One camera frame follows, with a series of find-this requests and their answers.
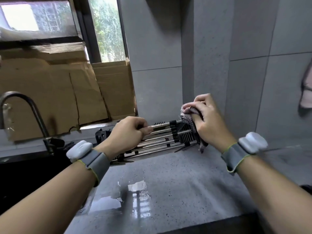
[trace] bright light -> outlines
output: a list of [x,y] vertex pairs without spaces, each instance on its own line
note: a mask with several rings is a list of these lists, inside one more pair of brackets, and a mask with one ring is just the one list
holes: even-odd
[[18,31],[39,31],[29,4],[9,4],[1,7],[11,28]]

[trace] window glass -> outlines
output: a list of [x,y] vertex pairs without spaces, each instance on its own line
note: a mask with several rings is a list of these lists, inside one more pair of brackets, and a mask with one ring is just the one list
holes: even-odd
[[126,59],[117,0],[89,0],[102,62]]
[[67,0],[0,3],[0,41],[77,36]]

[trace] faucet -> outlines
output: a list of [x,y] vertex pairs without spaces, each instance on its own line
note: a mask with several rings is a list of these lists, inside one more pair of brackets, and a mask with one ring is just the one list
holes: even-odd
[[33,114],[37,120],[37,123],[39,125],[39,128],[42,132],[42,135],[43,135],[43,142],[44,142],[44,145],[47,149],[47,151],[49,152],[49,154],[51,155],[54,155],[54,150],[53,150],[53,144],[51,144],[51,137],[49,135],[49,132],[48,130],[46,129],[46,126],[42,120],[42,117],[39,113],[39,110],[35,104],[35,102],[29,98],[28,96],[24,95],[24,94],[21,94],[20,92],[17,92],[17,91],[8,91],[8,92],[5,92],[4,94],[1,95],[0,97],[0,130],[3,130],[5,129],[5,126],[4,126],[4,117],[3,117],[3,105],[4,105],[4,102],[8,99],[8,98],[11,98],[11,97],[19,97],[19,98],[22,98],[24,99],[28,104],[29,106],[31,107],[32,111],[33,111]]

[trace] gray speckled countertop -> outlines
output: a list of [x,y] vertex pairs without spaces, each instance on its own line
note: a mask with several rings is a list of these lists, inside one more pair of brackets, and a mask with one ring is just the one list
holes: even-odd
[[[298,184],[312,184],[312,151],[300,146],[263,156]],[[146,189],[128,185],[145,181]],[[170,153],[111,167],[86,215],[76,216],[66,234],[154,234],[255,211],[238,175],[226,172],[212,147]]]

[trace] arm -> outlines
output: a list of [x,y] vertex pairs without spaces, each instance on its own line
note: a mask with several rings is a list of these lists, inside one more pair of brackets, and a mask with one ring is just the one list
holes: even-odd
[[[112,160],[137,146],[152,130],[143,118],[127,117],[117,123],[111,135],[95,149]],[[95,175],[84,164],[73,163],[1,215],[1,233],[64,233],[95,181]]]
[[[193,103],[203,120],[193,114],[202,139],[221,153],[237,140],[226,127],[210,94],[199,95]],[[276,233],[312,233],[312,196],[288,180],[258,156],[246,157],[237,167],[237,173],[250,196]]]

